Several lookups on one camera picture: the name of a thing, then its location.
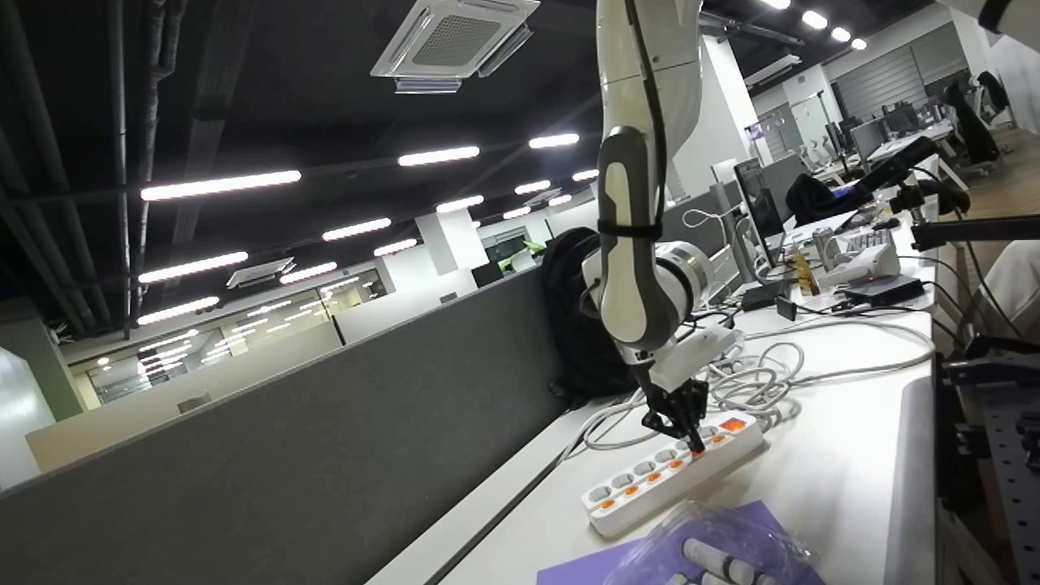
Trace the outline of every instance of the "white power strip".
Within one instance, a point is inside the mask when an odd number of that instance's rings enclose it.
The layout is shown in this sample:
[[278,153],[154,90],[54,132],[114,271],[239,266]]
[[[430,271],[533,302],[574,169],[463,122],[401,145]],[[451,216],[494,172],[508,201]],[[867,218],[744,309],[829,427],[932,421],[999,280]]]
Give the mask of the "white power strip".
[[614,540],[639,526],[645,519],[688,499],[688,490],[747,462],[764,442],[760,423],[744,414],[707,421],[703,440],[703,455],[692,455],[684,442],[675,442],[638,460],[632,467],[585,490],[582,503],[591,530],[604,540]]

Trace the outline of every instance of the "black ceiling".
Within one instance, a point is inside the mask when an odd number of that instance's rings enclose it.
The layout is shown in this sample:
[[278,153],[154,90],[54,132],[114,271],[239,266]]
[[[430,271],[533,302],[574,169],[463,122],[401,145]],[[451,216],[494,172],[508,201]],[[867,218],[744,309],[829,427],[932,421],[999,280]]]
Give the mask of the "black ceiling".
[[[145,105],[149,5],[125,0],[126,11],[126,90],[131,90],[131,169],[140,169]],[[544,0],[533,38],[494,78],[475,78],[455,97],[396,97],[389,81],[369,71],[412,0],[188,0],[177,71],[161,86],[157,182],[243,172],[306,169],[306,182],[261,194],[211,198],[198,205],[157,205],[149,211],[143,266],[194,258],[205,252],[247,246],[255,258],[317,258],[358,263],[380,242],[401,237],[410,218],[434,211],[457,191],[486,191],[490,218],[513,207],[512,188],[528,180],[566,182],[573,169],[596,165],[598,71],[596,5]],[[885,24],[928,0],[833,0],[812,5],[854,34]],[[0,0],[0,184],[13,198],[16,220],[31,234],[7,230],[0,292],[31,289],[53,320],[90,309],[90,331],[119,325],[119,216],[114,184],[114,90],[107,78],[107,0]],[[786,34],[807,44],[807,59],[840,52],[825,37],[800,27],[800,7],[770,12],[756,0],[710,0],[710,11]],[[58,142],[58,165],[44,157],[44,130],[31,117],[23,71],[16,68],[16,19],[25,34],[33,71]],[[744,74],[782,57],[782,45],[733,37]],[[544,130],[580,130],[580,150],[558,157],[528,153],[528,137]],[[477,164],[403,172],[396,157],[419,145],[486,145]],[[54,237],[45,252],[39,220]],[[88,259],[76,234],[84,223]],[[325,246],[325,229],[389,216],[401,229],[373,242]],[[227,272],[182,280],[154,289],[143,309],[217,289]]]

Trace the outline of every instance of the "white table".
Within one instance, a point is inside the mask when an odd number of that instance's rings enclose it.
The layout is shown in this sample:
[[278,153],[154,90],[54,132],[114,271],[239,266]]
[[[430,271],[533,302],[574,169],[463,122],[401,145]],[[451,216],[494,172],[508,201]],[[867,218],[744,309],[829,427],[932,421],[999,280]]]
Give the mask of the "white table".
[[[885,320],[930,335],[930,315],[909,312]],[[741,315],[741,331],[792,328],[775,309]],[[829,328],[786,335],[807,347],[807,374],[907,362],[921,347],[872,328]],[[912,582],[930,582],[930,495],[907,503],[907,483],[930,490],[930,466],[912,462],[930,435],[930,399],[921,399],[930,366],[897,374],[837,379],[800,389],[802,416],[767,435],[767,453],[718,477],[700,495],[700,506],[728,509],[764,502],[775,516],[817,552],[825,582],[886,582],[886,567],[917,567]],[[580,432],[591,409],[557,421],[541,440],[513,455],[468,502],[401,552],[373,582],[427,582],[494,509],[500,509],[554,455]],[[611,440],[638,428],[638,414]],[[657,453],[670,440],[653,440],[623,453],[587,453],[557,467],[490,538],[444,579],[451,585],[512,585],[538,582],[541,569],[600,552],[614,544],[587,530],[580,495],[634,460]]]
[[932,127],[928,127],[928,130],[921,130],[921,132],[892,141],[892,142],[885,142],[881,150],[873,150],[867,159],[872,159],[872,165],[877,165],[877,164],[897,157],[900,150],[907,150],[909,142],[917,142],[917,141],[924,141],[924,137],[932,141],[932,142],[945,142],[945,141],[952,137],[952,123],[932,123]]

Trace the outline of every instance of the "fluorescent light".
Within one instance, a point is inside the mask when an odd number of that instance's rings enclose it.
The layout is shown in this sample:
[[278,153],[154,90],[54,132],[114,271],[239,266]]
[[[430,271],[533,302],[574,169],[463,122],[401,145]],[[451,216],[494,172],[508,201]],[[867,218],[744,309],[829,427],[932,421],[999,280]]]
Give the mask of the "fluorescent light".
[[443,201],[437,205],[439,216],[451,216],[451,211],[466,211],[466,207],[477,207],[486,205],[486,194],[468,194],[468,198],[455,198],[455,201]]
[[261,175],[224,175],[224,180],[205,180],[205,182],[170,182],[170,184],[140,188],[140,198],[143,201],[205,198],[220,191],[292,184],[298,180],[302,180],[298,169],[287,169],[287,172],[261,172]]
[[538,194],[538,191],[546,191],[549,184],[554,184],[549,180],[541,180],[541,182],[523,182],[513,191],[517,194]]
[[566,145],[574,145],[582,142],[580,132],[549,132],[549,137],[533,137],[528,145],[530,150],[566,150]]
[[187,337],[194,337],[194,335],[198,335],[198,328],[188,328],[188,331],[182,331],[182,335],[177,335],[177,337],[162,337],[162,341],[157,341],[157,346],[140,346],[137,353],[154,352],[154,347],[162,347],[162,346],[177,346],[177,341],[187,341]]
[[844,27],[837,27],[833,38],[844,45],[844,44],[853,44],[853,34]]
[[482,157],[482,145],[457,145],[457,150],[408,153],[396,164],[412,169],[412,165],[443,165],[443,164],[477,159],[477,157]]
[[807,12],[802,12],[802,24],[807,24],[809,29],[825,29],[825,27],[829,27],[829,19],[825,19],[824,12],[817,12],[817,11],[807,11]]
[[140,362],[143,362],[143,365],[182,362],[188,352],[193,352],[193,346],[178,346],[178,347],[170,347],[170,352],[161,352],[161,353],[145,353],[145,357],[140,357]]
[[234,254],[220,254],[220,258],[205,258],[205,259],[193,259],[193,263],[177,263],[177,266],[166,266],[166,271],[140,272],[140,282],[178,280],[178,278],[188,278],[188,272],[208,272],[208,271],[234,266],[234,263],[243,263],[243,259],[250,259],[250,254],[234,252]]
[[573,182],[596,182],[598,180],[598,169],[582,169],[573,175]]
[[395,258],[395,254],[410,252],[410,246],[419,246],[419,242],[417,242],[417,237],[408,237],[408,242],[377,246],[373,258]]
[[395,223],[389,218],[344,223],[344,229],[325,230],[322,242],[361,237],[361,234],[388,230],[389,223]]
[[358,282],[358,278],[340,280],[340,282],[331,282],[331,285],[322,289],[322,297],[331,297],[334,289],[349,289],[349,285],[353,285],[353,282]]
[[574,201],[573,194],[549,198],[549,207]]
[[513,207],[513,211],[503,211],[500,218],[513,220],[513,218],[528,218],[528,216],[530,216],[530,207]]
[[331,272],[331,271],[337,271],[337,263],[320,263],[320,266],[308,266],[308,271],[287,272],[279,282],[298,282],[298,280],[312,280],[312,278],[322,278],[322,272]]
[[287,309],[287,306],[292,306],[292,302],[261,306],[256,312],[247,312],[247,315],[270,315],[270,312]]
[[239,328],[230,328],[234,335],[250,335],[250,331],[256,331],[256,328],[262,328],[270,320],[256,320],[256,323],[247,323],[247,325],[239,325]]
[[220,306],[220,297],[205,297],[205,300],[194,300],[194,302],[170,306],[162,312],[145,312],[145,315],[137,320],[137,325],[157,325],[157,323],[170,323],[170,320],[178,320],[178,315],[205,312],[205,309],[216,309],[216,306]]
[[776,12],[790,11],[790,0],[760,0],[760,5],[776,11]]

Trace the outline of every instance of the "white robotic arm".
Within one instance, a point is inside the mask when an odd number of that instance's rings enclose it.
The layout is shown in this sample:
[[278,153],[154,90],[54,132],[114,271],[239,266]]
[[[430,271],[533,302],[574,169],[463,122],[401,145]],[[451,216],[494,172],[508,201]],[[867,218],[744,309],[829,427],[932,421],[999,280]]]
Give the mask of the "white robotic arm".
[[710,259],[692,244],[660,244],[665,165],[700,117],[703,0],[598,0],[604,96],[598,230],[585,282],[649,416],[645,427],[703,453],[710,389],[695,374],[734,346],[734,331],[692,328]]

